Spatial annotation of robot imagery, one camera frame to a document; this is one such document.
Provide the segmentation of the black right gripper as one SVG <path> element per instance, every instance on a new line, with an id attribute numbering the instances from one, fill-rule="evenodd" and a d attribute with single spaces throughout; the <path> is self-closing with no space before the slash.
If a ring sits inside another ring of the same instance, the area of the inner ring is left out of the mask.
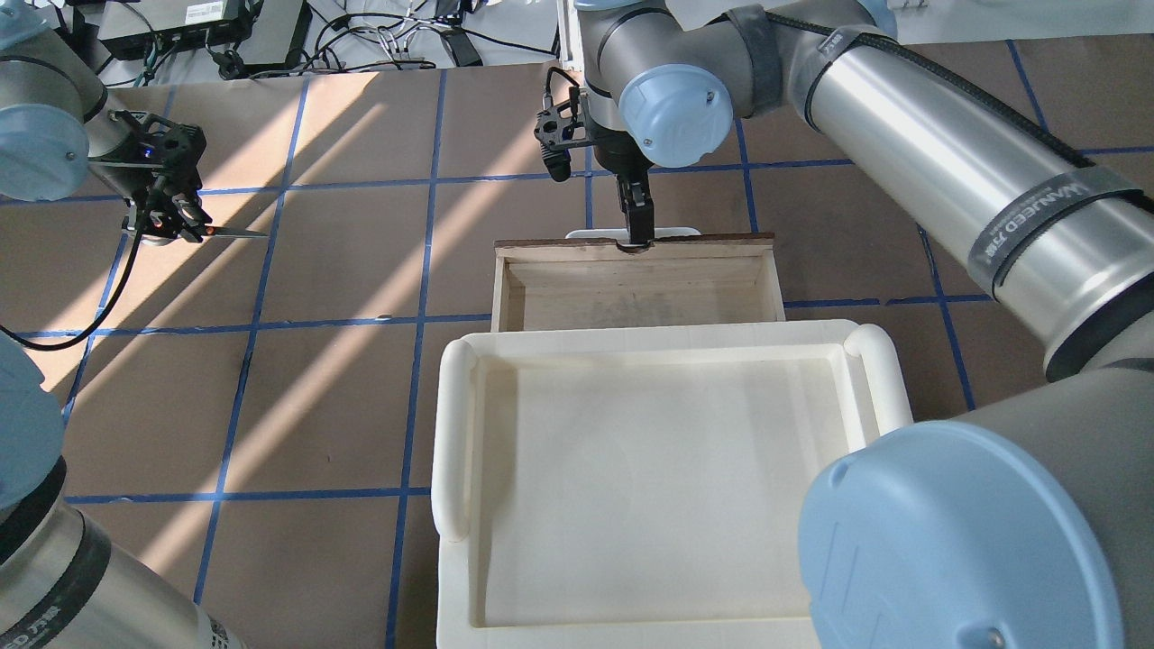
<path id="1" fill-rule="evenodd" d="M 652 161 L 625 130 L 589 126 L 595 161 L 617 176 L 619 209 L 625 219 L 627 245 L 647 247 L 655 238 L 655 206 L 650 188 Z"/>

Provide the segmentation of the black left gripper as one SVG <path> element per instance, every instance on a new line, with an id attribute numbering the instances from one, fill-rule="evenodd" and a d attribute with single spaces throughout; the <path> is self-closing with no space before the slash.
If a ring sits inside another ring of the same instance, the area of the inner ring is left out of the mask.
<path id="1" fill-rule="evenodd" d="M 105 110 L 97 124 L 111 126 L 108 151 L 90 156 L 90 171 L 123 200 L 142 201 L 162 180 L 170 210 L 127 206 L 121 233 L 143 245 L 177 240 L 204 243 L 213 218 L 198 197 L 198 161 L 207 152 L 207 133 L 197 124 L 174 124 L 164 115 Z"/>

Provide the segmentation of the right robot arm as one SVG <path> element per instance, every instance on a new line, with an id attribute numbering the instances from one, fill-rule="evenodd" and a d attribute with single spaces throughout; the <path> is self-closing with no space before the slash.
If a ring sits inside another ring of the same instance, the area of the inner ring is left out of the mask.
<path id="1" fill-rule="evenodd" d="M 824 646 L 1151 647 L 1151 33 L 904 49 L 882 1 L 580 2 L 627 210 L 772 231 L 915 424 L 820 475 Z"/>

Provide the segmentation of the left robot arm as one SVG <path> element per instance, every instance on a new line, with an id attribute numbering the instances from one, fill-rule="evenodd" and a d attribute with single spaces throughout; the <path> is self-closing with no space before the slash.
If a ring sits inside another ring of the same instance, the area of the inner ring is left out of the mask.
<path id="1" fill-rule="evenodd" d="M 243 648 L 243 637 L 162 579 L 65 494 L 63 406 L 42 355 L 87 344 L 145 243 L 226 237 L 198 200 L 207 139 L 133 111 L 29 5 L 3 2 L 3 197 L 47 203 L 97 179 L 126 206 L 118 283 L 62 338 L 3 328 L 3 647 Z"/>

